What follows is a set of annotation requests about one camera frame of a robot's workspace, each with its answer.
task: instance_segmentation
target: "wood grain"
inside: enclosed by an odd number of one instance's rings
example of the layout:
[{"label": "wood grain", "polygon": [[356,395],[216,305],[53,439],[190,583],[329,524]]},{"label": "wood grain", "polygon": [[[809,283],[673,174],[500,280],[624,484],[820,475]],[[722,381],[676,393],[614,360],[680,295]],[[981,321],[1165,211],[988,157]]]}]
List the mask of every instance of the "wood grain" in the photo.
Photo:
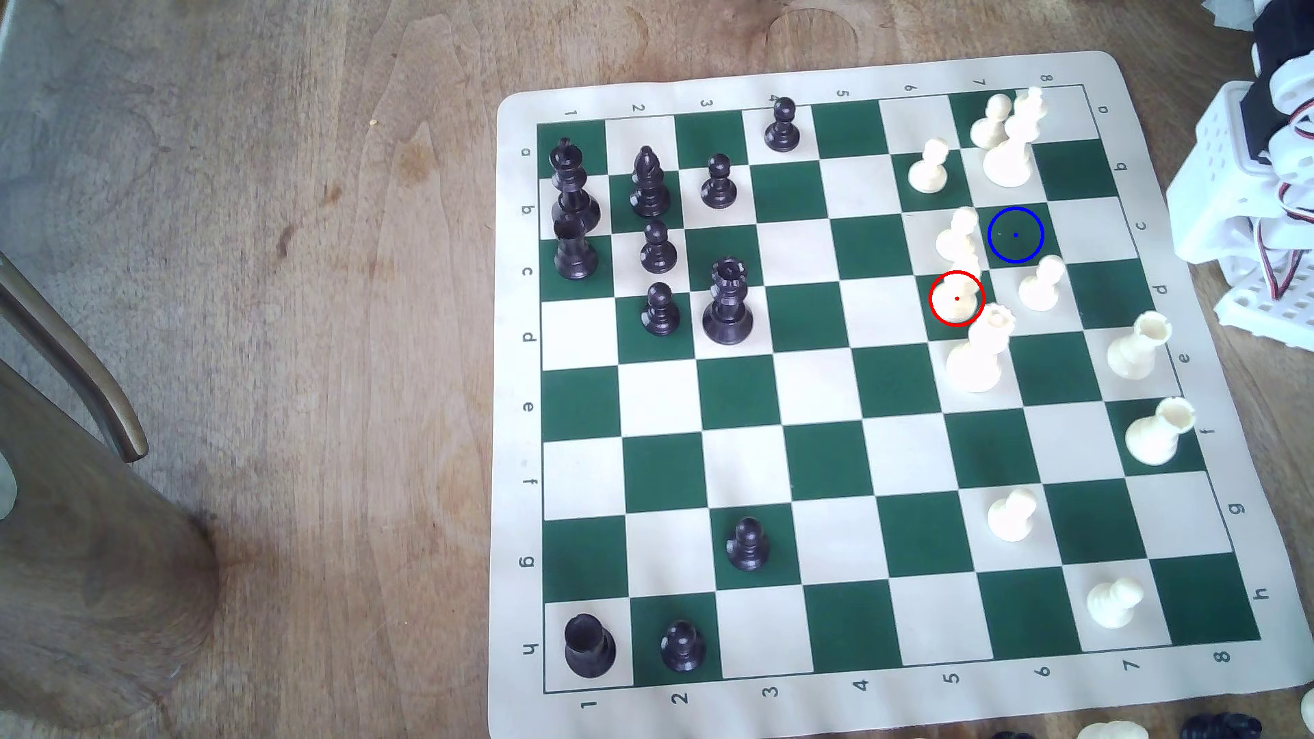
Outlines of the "wood grain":
[{"label": "wood grain", "polygon": [[[1104,49],[1162,184],[1248,34],[1193,0],[14,0],[0,243],[137,404],[208,522],[210,654],[83,736],[486,734],[494,120],[512,92]],[[1194,271],[1208,309],[1217,270]],[[1311,605],[1311,356],[1214,338]],[[0,352],[89,425],[16,337]],[[1168,736],[1294,690],[899,730]],[[72,736],[0,717],[0,735]]]}]

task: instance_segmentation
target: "blue circle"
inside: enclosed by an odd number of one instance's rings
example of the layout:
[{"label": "blue circle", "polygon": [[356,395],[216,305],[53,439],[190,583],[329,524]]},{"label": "blue circle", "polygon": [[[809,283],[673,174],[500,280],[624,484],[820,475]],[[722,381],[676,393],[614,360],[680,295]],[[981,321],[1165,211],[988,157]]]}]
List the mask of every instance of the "blue circle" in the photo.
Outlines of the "blue circle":
[{"label": "blue circle", "polygon": [[[1004,256],[1003,254],[1000,254],[997,249],[995,249],[995,235],[993,235],[995,234],[995,221],[999,221],[999,217],[1003,216],[1004,213],[1008,213],[1009,210],[1021,210],[1022,213],[1026,213],[1028,216],[1030,216],[1031,218],[1035,220],[1035,225],[1041,229],[1041,243],[1035,245],[1035,251],[1030,252],[1029,255],[1024,256],[1022,259],[1009,259],[1008,256]],[[1028,210],[1026,208],[1022,208],[1021,205],[1010,205],[1010,206],[1000,210],[999,213],[995,213],[995,217],[989,220],[989,226],[986,229],[986,245],[989,246],[989,250],[995,252],[995,256],[999,256],[1000,259],[1003,259],[1004,262],[1008,262],[1009,264],[1022,264],[1025,262],[1030,262],[1031,259],[1035,258],[1037,254],[1041,252],[1041,247],[1045,246],[1045,224],[1041,222],[1041,217],[1039,216],[1037,216],[1035,213]]]}]

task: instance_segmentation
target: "vinyl chess mat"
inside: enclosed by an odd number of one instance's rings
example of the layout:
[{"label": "vinyl chess mat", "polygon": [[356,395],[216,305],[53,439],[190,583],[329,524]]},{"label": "vinyl chess mat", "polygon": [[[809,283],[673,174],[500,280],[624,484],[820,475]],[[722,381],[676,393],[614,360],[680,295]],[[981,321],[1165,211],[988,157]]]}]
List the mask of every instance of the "vinyl chess mat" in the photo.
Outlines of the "vinyl chess mat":
[{"label": "vinyl chess mat", "polygon": [[[992,184],[968,138],[987,99],[1045,88],[1037,175]],[[762,141],[774,96],[802,143]],[[599,266],[553,268],[548,153],[569,137],[602,209]],[[926,139],[949,184],[907,183]],[[640,146],[665,168],[674,270],[639,262]],[[735,204],[706,206],[714,153]],[[850,731],[1242,693],[1314,679],[1290,565],[1114,60],[1053,54],[543,91],[498,114],[489,726],[494,738],[736,738]],[[986,393],[943,377],[967,329],[930,312],[934,250],[976,208],[983,302],[1017,317]],[[1025,210],[1014,206],[1024,206]],[[1017,288],[1060,255],[1046,313]],[[711,266],[741,259],[749,338],[711,342]],[[665,281],[679,329],[640,322]],[[1105,360],[1144,310],[1173,323],[1154,372]],[[1122,435],[1171,396],[1197,425],[1162,467]],[[1018,543],[986,525],[1038,498]],[[725,556],[753,515],[766,565]],[[1085,608],[1135,577],[1126,627]],[[564,660],[595,615],[616,643],[597,679]],[[707,640],[665,667],[674,619]]]}]

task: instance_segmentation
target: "black pawn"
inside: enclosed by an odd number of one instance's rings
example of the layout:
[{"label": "black pawn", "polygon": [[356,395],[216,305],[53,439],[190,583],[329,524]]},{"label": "black pawn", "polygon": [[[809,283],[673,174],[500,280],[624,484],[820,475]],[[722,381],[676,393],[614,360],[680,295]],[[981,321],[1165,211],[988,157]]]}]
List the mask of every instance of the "black pawn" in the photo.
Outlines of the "black pawn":
[{"label": "black pawn", "polygon": [[666,188],[666,174],[661,162],[653,154],[652,146],[644,146],[635,156],[635,191],[629,193],[629,208],[640,218],[656,218],[670,208],[670,189]]},{"label": "black pawn", "polygon": [[731,181],[731,158],[724,154],[712,154],[707,160],[707,174],[711,175],[703,183],[703,203],[708,208],[729,208],[738,196],[738,188]]},{"label": "black pawn", "polygon": [[731,564],[744,572],[753,572],[766,564],[771,542],[762,531],[762,523],[752,515],[740,518],[731,538],[725,539],[725,554],[729,555]]},{"label": "black pawn", "polygon": [[687,621],[677,621],[666,627],[661,638],[661,660],[675,672],[698,669],[707,655],[707,642]]},{"label": "black pawn", "polygon": [[763,138],[766,145],[774,151],[794,151],[799,145],[799,126],[794,125],[794,101],[788,97],[777,97],[771,109],[775,122],[766,126]]},{"label": "black pawn", "polygon": [[587,613],[566,622],[566,665],[579,677],[600,677],[616,661],[616,642]]},{"label": "black pawn", "polygon": [[668,337],[679,327],[679,306],[670,295],[670,285],[653,283],[648,288],[648,305],[641,314],[644,327],[654,337]]},{"label": "black pawn", "polygon": [[675,266],[678,255],[675,254],[675,245],[670,243],[666,238],[666,224],[650,221],[644,226],[644,241],[648,243],[639,252],[639,263],[644,266],[644,270],[648,270],[653,275],[670,272],[671,267]]},{"label": "black pawn", "polygon": [[703,331],[719,345],[737,345],[753,330],[748,297],[748,268],[733,256],[712,266],[712,302],[703,310]]}]

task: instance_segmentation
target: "red circle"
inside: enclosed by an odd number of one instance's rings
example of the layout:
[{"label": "red circle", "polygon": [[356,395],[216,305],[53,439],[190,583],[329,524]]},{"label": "red circle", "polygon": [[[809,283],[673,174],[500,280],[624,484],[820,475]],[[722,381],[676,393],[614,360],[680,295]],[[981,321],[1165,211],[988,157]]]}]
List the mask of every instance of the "red circle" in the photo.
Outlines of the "red circle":
[{"label": "red circle", "polygon": [[[943,280],[949,275],[967,275],[968,277],[971,277],[971,280],[974,283],[976,283],[976,288],[982,293],[982,300],[979,300],[976,302],[976,313],[971,318],[963,321],[962,323],[950,323],[949,321],[945,321],[943,318],[941,318],[940,313],[936,313],[936,304],[932,302],[932,300],[930,300],[930,296],[936,293],[936,285],[938,285],[940,280]],[[930,291],[926,293],[926,305],[930,306],[930,314],[934,316],[937,321],[940,321],[941,323],[943,323],[946,326],[950,326],[953,329],[961,329],[963,326],[971,326],[972,322],[975,322],[978,318],[982,317],[982,310],[986,310],[986,285],[983,285],[982,281],[976,279],[976,275],[972,275],[971,272],[964,272],[962,270],[950,270],[950,271],[945,272],[943,275],[936,277],[934,283],[930,283]]]}]

